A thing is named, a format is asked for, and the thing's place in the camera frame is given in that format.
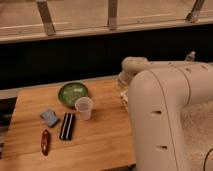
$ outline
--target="red object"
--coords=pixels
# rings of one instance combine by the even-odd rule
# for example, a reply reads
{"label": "red object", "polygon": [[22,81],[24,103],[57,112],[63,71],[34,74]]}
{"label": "red object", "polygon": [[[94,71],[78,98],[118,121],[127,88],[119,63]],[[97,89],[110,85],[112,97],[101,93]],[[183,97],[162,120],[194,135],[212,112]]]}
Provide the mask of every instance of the red object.
{"label": "red object", "polygon": [[41,139],[41,149],[42,153],[47,156],[49,152],[50,147],[50,133],[47,130],[44,130],[42,133],[42,139]]}

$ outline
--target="cable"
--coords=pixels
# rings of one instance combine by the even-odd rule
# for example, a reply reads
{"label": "cable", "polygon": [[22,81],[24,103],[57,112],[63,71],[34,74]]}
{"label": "cable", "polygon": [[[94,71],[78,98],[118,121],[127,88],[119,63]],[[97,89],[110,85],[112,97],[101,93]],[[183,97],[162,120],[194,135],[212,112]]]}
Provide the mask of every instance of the cable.
{"label": "cable", "polygon": [[204,163],[203,163],[203,171],[206,171],[206,162],[207,162],[207,159],[210,155],[210,153],[213,151],[213,148],[211,148],[208,153],[206,154],[206,157],[205,157],[205,160],[204,160]]}

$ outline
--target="gray object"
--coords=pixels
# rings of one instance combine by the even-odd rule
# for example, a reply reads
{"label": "gray object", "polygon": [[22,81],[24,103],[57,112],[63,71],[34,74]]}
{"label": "gray object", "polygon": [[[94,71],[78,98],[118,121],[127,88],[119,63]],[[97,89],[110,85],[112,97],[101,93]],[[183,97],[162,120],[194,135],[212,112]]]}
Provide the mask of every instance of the gray object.
{"label": "gray object", "polygon": [[50,11],[46,0],[37,0],[38,10],[44,24],[44,30],[48,36],[53,36],[55,34],[55,28],[52,22]]}
{"label": "gray object", "polygon": [[41,118],[44,119],[44,121],[49,127],[53,127],[59,121],[59,118],[56,116],[55,112],[51,109],[47,109],[40,116]]}

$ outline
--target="blue sponge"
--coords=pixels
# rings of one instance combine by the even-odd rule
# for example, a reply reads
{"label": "blue sponge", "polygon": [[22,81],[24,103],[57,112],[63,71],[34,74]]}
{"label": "blue sponge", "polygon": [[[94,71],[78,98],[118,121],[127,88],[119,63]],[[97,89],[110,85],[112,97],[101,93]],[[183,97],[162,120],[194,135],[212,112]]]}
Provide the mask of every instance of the blue sponge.
{"label": "blue sponge", "polygon": [[44,119],[44,121],[49,127],[53,127],[59,121],[59,118],[56,116],[55,112],[51,109],[47,109],[40,116],[41,118]]}

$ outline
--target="striped object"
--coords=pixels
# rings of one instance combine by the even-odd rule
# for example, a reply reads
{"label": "striped object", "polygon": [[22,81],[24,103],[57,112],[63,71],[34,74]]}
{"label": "striped object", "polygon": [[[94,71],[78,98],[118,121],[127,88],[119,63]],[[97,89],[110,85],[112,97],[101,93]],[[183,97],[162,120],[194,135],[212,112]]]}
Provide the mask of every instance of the striped object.
{"label": "striped object", "polygon": [[61,140],[71,140],[72,139],[72,131],[75,123],[75,114],[74,113],[66,113],[64,116],[63,124],[61,126],[61,133],[59,138]]}

